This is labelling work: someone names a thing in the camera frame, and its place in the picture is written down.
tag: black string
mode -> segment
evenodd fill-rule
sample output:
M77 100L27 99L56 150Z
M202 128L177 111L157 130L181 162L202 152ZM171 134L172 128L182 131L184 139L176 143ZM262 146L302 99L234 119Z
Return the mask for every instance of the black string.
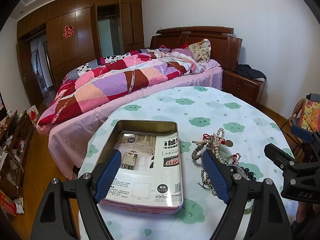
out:
M212 190L210 187L205 187L204 183L201 185L200 182L198 182L197 184L200 185L200 187L205 189L205 190Z

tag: chinese character decoration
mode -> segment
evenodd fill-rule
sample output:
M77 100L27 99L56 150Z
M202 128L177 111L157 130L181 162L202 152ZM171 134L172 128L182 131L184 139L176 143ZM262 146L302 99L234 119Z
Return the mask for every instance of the chinese character decoration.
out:
M64 27L64 33L62 34L62 36L64 36L67 39L67 38L73 36L73 34L75 34L75 33L73 32L72 26Z

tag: barcode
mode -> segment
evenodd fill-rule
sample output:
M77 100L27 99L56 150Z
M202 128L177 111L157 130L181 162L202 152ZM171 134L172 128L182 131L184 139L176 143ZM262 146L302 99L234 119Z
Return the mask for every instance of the barcode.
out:
M177 183L174 185L174 192L177 193L177 192L180 192L181 191L181 185L180 183Z

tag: pink bed sheet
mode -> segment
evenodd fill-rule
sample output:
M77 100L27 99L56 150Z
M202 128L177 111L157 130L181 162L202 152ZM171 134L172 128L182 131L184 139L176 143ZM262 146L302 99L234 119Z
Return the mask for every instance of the pink bed sheet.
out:
M200 74L179 76L148 86L61 123L49 133L49 152L64 176L73 179L72 168L82 166L89 140L117 108L169 88L203 86L221 90L222 71L221 67L213 67Z

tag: blue gripper pad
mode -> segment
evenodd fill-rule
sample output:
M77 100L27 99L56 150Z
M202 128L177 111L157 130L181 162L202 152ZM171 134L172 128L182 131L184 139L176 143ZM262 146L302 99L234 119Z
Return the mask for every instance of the blue gripper pad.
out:
M217 193L218 198L223 200L225 204L228 204L231 200L231 197L228 193L228 184L219 171L217 165L210 157L208 151L205 151L203 153L202 164L209 176L209 179L213 185L214 190Z
M94 195L94 199L95 201L97 201L97 203L104 199L108 194L111 184L120 168L120 165L121 152L117 151L97 183L97 190L96 194Z

